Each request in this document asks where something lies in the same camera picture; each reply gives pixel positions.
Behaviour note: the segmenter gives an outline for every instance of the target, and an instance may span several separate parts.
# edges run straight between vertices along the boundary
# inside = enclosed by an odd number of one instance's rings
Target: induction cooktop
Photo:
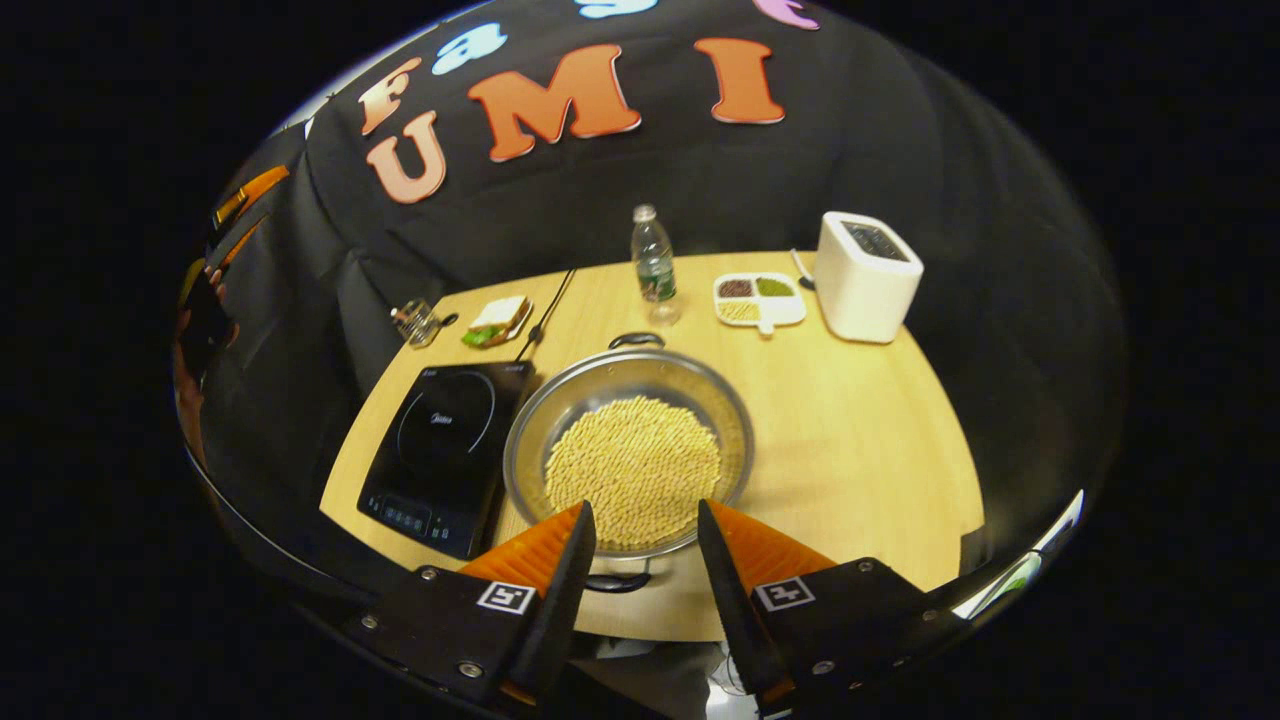
[[[374,455],[360,511],[445,555],[479,555],[532,375],[529,361],[424,369]]]

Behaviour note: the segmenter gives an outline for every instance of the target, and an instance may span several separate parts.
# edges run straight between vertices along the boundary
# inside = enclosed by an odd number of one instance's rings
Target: sandwich
[[[494,300],[467,325],[462,342],[471,347],[493,347],[520,334],[534,305],[524,295]]]

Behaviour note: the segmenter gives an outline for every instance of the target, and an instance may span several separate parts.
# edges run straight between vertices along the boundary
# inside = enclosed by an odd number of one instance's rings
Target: stainless steel pot
[[[646,342],[659,348],[617,350],[622,345]],[[653,333],[614,338],[609,351],[561,370],[524,405],[507,436],[502,471],[507,496],[525,521],[532,525],[556,512],[547,500],[545,468],[561,436],[584,414],[614,400],[637,396],[691,410],[719,443],[721,477],[712,497],[732,505],[742,493],[755,451],[742,400],[719,373],[692,357],[662,350],[662,338]],[[596,556],[641,560],[684,547],[696,537],[696,520],[690,520],[680,532],[648,547],[627,551],[600,542]]]

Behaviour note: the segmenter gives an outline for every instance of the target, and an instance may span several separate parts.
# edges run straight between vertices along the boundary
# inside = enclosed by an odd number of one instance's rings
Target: letter cutout
[[[776,123],[786,110],[769,97],[769,81],[764,77],[764,59],[773,54],[767,46],[732,37],[704,37],[694,44],[710,56],[721,100],[712,108],[712,117],[722,123]]]
[[[365,160],[372,165],[378,173],[378,179],[383,183],[383,190],[397,202],[410,205],[424,197],[429,197],[440,188],[444,182],[444,152],[435,140],[435,110],[428,110],[413,118],[404,126],[404,137],[412,138],[417,146],[417,154],[422,158],[422,174],[410,178],[404,174],[404,168],[396,156],[396,137],[388,137],[369,151]]]
[[[360,104],[365,106],[365,127],[360,135],[369,135],[383,124],[383,120],[392,117],[399,100],[396,95],[403,95],[408,90],[408,72],[422,64],[421,58],[406,60],[403,65],[392,70],[392,74],[378,81],[376,85],[360,96]]]
[[[485,23],[475,29],[468,29],[454,37],[440,47],[436,56],[440,59],[431,65],[433,76],[457,69],[462,63],[484,58],[507,42],[507,36],[498,29],[498,23]]]
[[[617,45],[573,50],[561,59],[545,88],[513,70],[474,85],[467,97],[484,105],[493,129],[489,159],[503,163],[534,149],[532,136],[520,129],[518,120],[547,142],[559,142],[570,105],[576,115],[570,126],[575,137],[613,135],[639,127],[640,113],[627,108],[613,68],[621,54]]]
[[[778,20],[780,23],[797,27],[800,29],[818,29],[818,20],[797,15],[796,10],[804,10],[804,5],[795,0],[753,0],[762,13]]]
[[[584,5],[577,14],[598,20],[611,15],[631,15],[643,13],[658,4],[658,0],[573,0]]]

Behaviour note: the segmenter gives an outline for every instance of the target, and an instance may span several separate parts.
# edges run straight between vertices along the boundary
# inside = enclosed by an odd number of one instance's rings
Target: black cloth backdrop
[[[228,273],[242,333],[205,386],[210,474],[251,521],[300,557],[381,589],[389,562],[317,503],[399,347],[388,307],[626,260],[639,202],[657,206],[681,255],[812,250],[832,209],[899,231],[925,265],[906,323],[964,427],[997,559],[1098,480],[1124,383],[1115,281],[1080,208],[1009,120],[915,54],[812,4],[818,32],[739,0],[602,20],[576,10],[492,3],[442,24],[339,91],[305,140],[301,126],[269,140],[228,186],[274,164],[292,173],[262,199],[269,215]],[[488,22],[508,36],[500,49],[430,73],[439,47]],[[781,123],[712,118],[719,94],[694,49],[703,37],[772,47]],[[490,161],[489,123],[467,90],[504,70],[545,86],[566,53],[595,44],[622,47],[617,77],[641,126],[589,140],[566,128],[557,145],[538,138],[525,156]],[[362,137],[358,96],[412,56],[424,61],[399,108]],[[447,176],[435,195],[401,205],[365,155],[428,110]],[[421,170],[411,141],[401,137],[397,152],[411,177]]]

